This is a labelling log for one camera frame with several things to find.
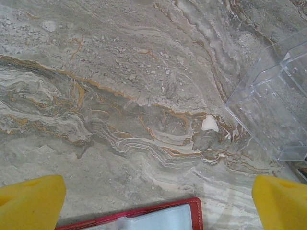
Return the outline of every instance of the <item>yellow foam pad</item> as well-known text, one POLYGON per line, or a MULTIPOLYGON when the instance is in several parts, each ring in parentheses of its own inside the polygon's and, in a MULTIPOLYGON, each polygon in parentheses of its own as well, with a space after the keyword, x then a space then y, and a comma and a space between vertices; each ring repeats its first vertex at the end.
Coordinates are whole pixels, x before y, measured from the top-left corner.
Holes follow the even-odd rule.
POLYGON ((265 230, 307 229, 307 185, 261 175, 252 196, 265 230))
POLYGON ((0 188, 0 230, 54 230, 66 188, 50 175, 0 188))

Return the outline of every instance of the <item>marble veining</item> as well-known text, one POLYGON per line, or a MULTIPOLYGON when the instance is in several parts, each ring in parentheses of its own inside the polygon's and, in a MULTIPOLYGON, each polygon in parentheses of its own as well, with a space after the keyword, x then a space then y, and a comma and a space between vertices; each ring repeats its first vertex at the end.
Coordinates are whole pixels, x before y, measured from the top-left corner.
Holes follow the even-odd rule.
POLYGON ((1 185, 63 175, 59 225, 198 196, 205 229, 261 229, 255 176, 295 178, 224 103, 306 6, 0 0, 1 185))

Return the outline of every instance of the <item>marble surface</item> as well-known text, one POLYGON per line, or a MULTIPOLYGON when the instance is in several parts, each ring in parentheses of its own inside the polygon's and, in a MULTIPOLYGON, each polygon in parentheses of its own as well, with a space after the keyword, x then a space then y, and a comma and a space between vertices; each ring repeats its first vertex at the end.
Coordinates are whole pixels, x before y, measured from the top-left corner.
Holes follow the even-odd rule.
POLYGON ((59 225, 198 196, 205 229, 261 229, 255 176, 295 178, 224 103, 306 15, 297 0, 0 0, 1 185, 61 174, 59 225))

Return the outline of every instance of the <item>red case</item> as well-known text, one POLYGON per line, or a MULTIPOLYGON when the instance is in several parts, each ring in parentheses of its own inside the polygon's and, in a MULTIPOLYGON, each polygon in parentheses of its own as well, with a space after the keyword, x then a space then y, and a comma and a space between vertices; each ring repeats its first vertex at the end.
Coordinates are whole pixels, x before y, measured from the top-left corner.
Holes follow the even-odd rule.
POLYGON ((155 212, 168 207, 174 207, 178 205, 189 204, 192 216, 192 226, 193 230, 203 230, 202 213, 201 213, 201 200, 197 197, 189 198, 185 200, 179 200, 171 203, 155 205, 151 207, 139 208, 131 211, 120 212, 117 214, 109 215, 106 217, 100 217, 76 224, 70 224, 67 226, 56 228, 56 230, 81 230, 84 228, 89 228, 101 224, 106 224, 112 222, 120 217, 137 217, 147 213, 155 212))

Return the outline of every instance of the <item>gray marble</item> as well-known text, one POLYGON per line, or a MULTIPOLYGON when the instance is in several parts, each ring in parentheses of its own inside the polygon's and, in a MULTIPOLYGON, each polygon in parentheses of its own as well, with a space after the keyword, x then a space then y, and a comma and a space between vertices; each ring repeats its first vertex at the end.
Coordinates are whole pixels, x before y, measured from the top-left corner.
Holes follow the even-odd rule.
POLYGON ((224 103, 306 15, 296 0, 0 0, 1 184, 61 174, 59 225, 198 196, 205 229, 261 229, 255 176, 295 178, 224 103))

